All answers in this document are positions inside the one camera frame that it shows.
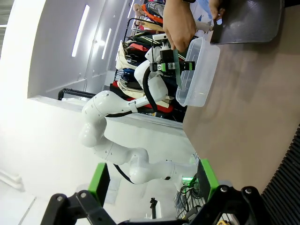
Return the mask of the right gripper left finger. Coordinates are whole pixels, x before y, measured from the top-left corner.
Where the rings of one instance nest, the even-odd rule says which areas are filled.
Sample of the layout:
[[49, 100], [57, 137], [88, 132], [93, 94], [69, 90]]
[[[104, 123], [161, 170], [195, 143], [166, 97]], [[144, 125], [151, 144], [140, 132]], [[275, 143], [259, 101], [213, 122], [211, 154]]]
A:
[[115, 222], [103, 208], [110, 176], [106, 163], [99, 163], [87, 190], [80, 190], [68, 197], [52, 195], [42, 218], [42, 225], [74, 225], [87, 219], [91, 225], [114, 225]]

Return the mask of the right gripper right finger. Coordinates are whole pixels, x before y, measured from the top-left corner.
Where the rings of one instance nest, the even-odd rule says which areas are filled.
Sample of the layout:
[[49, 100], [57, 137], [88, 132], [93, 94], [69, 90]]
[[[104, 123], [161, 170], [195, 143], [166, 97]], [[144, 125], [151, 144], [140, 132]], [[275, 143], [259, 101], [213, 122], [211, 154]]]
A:
[[271, 225], [271, 219], [258, 190], [253, 186], [236, 190], [219, 184], [207, 159], [200, 159], [197, 179], [205, 204], [190, 225], [218, 225], [223, 214], [233, 215], [239, 225]]

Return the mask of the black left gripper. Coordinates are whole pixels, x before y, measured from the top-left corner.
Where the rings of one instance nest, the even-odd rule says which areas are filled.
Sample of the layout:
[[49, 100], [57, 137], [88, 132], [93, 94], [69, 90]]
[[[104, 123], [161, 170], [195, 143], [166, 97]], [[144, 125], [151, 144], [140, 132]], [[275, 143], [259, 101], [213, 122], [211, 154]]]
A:
[[[161, 64], [157, 65], [157, 69], [162, 72], [168, 72], [169, 70], [175, 69], [174, 63], [174, 54], [172, 49], [160, 50]], [[180, 62], [181, 70], [194, 70], [195, 62], [194, 61], [181, 61]]]

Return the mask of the person's right hand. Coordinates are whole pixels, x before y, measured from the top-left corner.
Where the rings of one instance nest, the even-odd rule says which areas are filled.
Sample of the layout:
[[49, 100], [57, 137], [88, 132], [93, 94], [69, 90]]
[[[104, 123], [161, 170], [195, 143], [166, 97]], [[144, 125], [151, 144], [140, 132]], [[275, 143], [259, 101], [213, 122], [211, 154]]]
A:
[[184, 52], [196, 33], [190, 3], [183, 0], [167, 0], [163, 12], [163, 29], [171, 48]]

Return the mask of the person's left hand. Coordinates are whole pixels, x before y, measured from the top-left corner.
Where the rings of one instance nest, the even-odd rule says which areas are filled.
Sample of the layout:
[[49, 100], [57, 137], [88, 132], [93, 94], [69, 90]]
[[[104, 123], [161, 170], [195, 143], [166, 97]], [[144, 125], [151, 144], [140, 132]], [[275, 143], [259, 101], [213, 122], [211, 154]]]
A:
[[213, 20], [219, 20], [222, 18], [225, 9], [221, 6], [222, 0], [209, 0], [210, 13]]

